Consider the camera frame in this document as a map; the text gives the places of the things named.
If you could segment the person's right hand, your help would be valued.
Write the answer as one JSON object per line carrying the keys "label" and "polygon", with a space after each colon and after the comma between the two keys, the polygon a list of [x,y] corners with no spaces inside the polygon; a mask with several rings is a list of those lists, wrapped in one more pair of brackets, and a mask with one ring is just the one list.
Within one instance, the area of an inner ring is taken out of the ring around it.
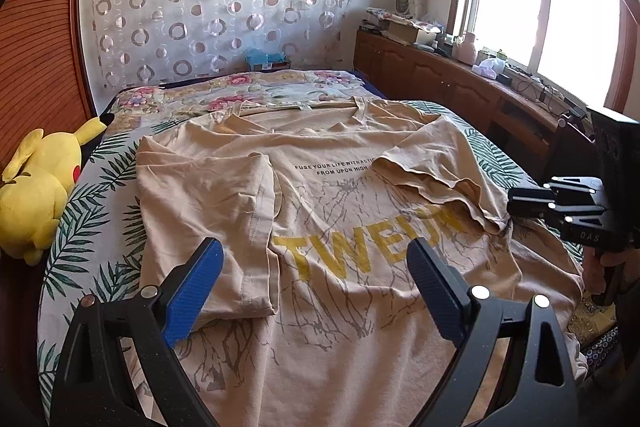
{"label": "person's right hand", "polygon": [[639,280],[638,249],[598,254],[594,248],[585,246],[582,253],[582,279],[596,306],[609,306],[619,293]]}

